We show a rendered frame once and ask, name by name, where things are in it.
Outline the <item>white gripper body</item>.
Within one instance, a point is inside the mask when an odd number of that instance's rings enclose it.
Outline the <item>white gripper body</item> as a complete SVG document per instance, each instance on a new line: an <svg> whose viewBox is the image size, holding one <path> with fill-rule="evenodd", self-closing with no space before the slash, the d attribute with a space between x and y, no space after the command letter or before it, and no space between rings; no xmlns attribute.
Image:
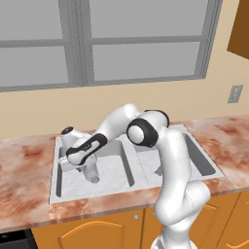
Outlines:
<svg viewBox="0 0 249 249"><path fill-rule="evenodd" d="M61 167L61 170L63 172L68 172L68 171L71 171L71 170L74 170L74 169L77 169L78 171L82 171L83 170L83 167L81 165L75 165L75 164L72 164L68 161L67 157L62 157L58 160L58 163Z"/></svg>

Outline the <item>brown wall cupboard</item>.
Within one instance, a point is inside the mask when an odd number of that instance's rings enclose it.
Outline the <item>brown wall cupboard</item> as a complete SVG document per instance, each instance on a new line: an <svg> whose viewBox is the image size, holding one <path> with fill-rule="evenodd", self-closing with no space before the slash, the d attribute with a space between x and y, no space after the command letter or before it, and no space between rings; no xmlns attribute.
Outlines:
<svg viewBox="0 0 249 249"><path fill-rule="evenodd" d="M249 0L239 0L228 51L249 59Z"/></svg>

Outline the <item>grey double basin sink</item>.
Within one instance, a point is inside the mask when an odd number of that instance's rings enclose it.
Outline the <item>grey double basin sink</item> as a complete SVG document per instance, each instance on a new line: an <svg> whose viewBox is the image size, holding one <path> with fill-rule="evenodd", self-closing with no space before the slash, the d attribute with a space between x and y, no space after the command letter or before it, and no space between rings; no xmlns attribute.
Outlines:
<svg viewBox="0 0 249 249"><path fill-rule="evenodd" d="M61 138L56 137L50 203L108 196L151 189L162 184L160 155L157 148L133 145L123 134L96 153L96 175L92 183L76 169L64 172L59 159L64 156Z"/></svg>

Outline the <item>grey wall socket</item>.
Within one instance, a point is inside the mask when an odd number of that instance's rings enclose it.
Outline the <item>grey wall socket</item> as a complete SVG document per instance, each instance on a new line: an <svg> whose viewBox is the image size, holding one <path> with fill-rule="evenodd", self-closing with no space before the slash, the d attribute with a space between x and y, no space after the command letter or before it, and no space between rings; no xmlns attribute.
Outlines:
<svg viewBox="0 0 249 249"><path fill-rule="evenodd" d="M243 85L232 86L228 102L237 103L241 95L242 89L243 89Z"/></svg>

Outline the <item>black dishwasher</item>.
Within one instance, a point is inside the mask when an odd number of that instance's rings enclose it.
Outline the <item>black dishwasher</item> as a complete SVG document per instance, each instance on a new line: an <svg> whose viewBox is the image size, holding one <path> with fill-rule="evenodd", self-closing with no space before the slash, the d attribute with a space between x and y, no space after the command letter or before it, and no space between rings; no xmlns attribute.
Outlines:
<svg viewBox="0 0 249 249"><path fill-rule="evenodd" d="M38 249L31 229L0 233L0 249Z"/></svg>

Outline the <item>grey framed window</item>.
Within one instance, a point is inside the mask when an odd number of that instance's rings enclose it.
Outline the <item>grey framed window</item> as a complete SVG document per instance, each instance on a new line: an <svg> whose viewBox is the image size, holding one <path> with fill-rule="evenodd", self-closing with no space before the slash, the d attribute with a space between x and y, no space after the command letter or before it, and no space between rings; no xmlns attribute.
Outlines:
<svg viewBox="0 0 249 249"><path fill-rule="evenodd" d="M222 0L0 0L0 92L205 77Z"/></svg>

